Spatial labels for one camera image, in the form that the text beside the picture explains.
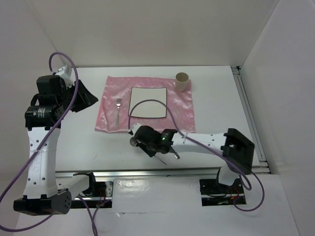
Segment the silver spoon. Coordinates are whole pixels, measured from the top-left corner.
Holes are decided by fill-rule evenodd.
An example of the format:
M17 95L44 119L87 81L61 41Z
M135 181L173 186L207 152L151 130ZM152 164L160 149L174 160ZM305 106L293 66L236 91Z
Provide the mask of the silver spoon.
M150 158L155 158L159 162L161 162L164 165L167 165L163 160L161 160L159 157L156 156L156 152L154 150L151 150L148 146L144 145L143 143L138 142L134 137L130 138L129 141L130 145L133 147L138 147L141 150L143 150Z

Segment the white square plate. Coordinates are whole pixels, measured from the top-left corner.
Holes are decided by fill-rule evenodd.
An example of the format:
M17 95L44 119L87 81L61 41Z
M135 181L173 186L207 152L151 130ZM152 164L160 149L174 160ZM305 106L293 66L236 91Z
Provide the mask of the white square plate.
M132 87L128 114L134 118L165 118L167 104L167 88Z

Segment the pink satin placemat cloth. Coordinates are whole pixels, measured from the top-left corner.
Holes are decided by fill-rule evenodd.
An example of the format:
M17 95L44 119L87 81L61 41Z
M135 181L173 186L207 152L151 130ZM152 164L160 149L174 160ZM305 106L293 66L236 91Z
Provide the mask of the pink satin placemat cloth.
M174 79L107 77L95 131L126 133L135 123L157 131L195 132L191 82L177 91Z

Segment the silver fork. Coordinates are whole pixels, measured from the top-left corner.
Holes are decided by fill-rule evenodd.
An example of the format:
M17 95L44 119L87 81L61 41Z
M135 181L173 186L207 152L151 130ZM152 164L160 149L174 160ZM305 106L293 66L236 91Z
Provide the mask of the silver fork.
M116 126L118 127L120 125L120 107L122 105L122 99L118 98L116 100L116 107L117 107L117 115L116 115Z

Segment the beige paper cup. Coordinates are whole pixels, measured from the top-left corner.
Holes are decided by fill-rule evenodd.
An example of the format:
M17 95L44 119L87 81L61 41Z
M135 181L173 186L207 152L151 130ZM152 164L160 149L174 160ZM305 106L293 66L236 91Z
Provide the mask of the beige paper cup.
M175 87L179 92L183 92L189 83L189 76L184 72L179 72L175 76Z

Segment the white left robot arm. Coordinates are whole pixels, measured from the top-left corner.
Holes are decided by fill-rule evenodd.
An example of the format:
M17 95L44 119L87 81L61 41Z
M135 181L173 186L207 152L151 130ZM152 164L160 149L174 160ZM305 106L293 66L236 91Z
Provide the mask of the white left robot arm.
M13 208L32 216L67 214L77 196L95 194L97 183L91 172L78 172L57 183L56 154L61 132L58 120L67 108L79 112L98 99L81 80L67 86L59 75L39 77L36 85L38 93L25 112L31 159L28 179L23 196L14 201Z

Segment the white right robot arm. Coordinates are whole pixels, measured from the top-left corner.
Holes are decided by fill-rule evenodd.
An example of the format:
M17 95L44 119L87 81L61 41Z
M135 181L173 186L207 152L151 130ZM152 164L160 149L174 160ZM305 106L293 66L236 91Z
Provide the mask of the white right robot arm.
M254 143L234 128L219 134L197 134L175 129L158 132L136 123L128 133L130 144L142 149L149 157L172 153L180 159L179 154L184 152L218 156L224 161L215 180L215 188L221 193L227 192L238 177L252 173Z

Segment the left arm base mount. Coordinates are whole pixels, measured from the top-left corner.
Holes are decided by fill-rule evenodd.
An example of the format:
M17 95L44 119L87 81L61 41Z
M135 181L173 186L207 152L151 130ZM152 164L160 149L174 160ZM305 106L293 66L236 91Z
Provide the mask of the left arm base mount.
M76 172L73 177L85 175L89 178L89 186L78 193L91 208L112 208L113 181L97 181L93 172Z

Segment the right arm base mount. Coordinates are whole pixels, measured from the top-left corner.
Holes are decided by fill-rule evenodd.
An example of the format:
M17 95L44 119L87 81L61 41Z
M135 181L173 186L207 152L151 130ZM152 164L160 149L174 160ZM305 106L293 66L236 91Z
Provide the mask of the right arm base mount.
M216 183L215 179L200 179L200 194L203 207L233 205L246 205L243 186L237 178L231 187Z

